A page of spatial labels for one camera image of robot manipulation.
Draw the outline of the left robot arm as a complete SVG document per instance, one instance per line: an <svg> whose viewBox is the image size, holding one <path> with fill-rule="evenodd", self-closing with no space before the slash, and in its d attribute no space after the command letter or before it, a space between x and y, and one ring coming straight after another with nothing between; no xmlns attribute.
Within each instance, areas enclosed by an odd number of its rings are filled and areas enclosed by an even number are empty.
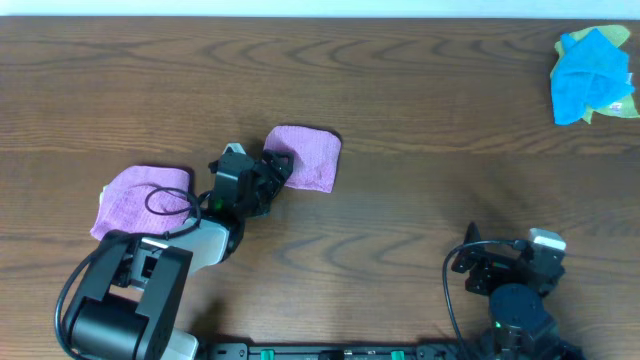
<svg viewBox="0 0 640 360"><path fill-rule="evenodd" d="M247 219L265 216L294 170L290 152L255 160L238 143L210 163L212 190L195 196L156 185L153 194L184 196L187 219L159 234L108 232L72 272L54 313L61 348L74 359L197 358L199 341L175 328L187 278L226 260Z"/></svg>

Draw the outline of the purple microfiber cloth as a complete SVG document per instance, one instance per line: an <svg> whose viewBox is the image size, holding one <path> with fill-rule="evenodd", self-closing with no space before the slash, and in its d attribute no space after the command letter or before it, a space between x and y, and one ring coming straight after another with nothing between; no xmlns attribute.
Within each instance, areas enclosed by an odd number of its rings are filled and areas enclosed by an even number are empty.
<svg viewBox="0 0 640 360"><path fill-rule="evenodd" d="M271 130L264 149L291 153L293 173L285 186L331 193L342 142L337 135L304 126L283 125Z"/></svg>

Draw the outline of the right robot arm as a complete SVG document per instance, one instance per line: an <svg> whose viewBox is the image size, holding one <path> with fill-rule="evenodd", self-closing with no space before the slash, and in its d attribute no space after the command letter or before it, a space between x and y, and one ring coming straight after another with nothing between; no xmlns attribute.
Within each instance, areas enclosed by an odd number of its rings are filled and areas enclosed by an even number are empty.
<svg viewBox="0 0 640 360"><path fill-rule="evenodd" d="M529 230L526 239L484 240L475 223L442 265L447 310L458 342L459 359L584 360L581 348L561 339L543 300L565 274L566 242L557 233ZM466 344L451 303L449 271L466 273L465 290L488 298L490 327Z"/></svg>

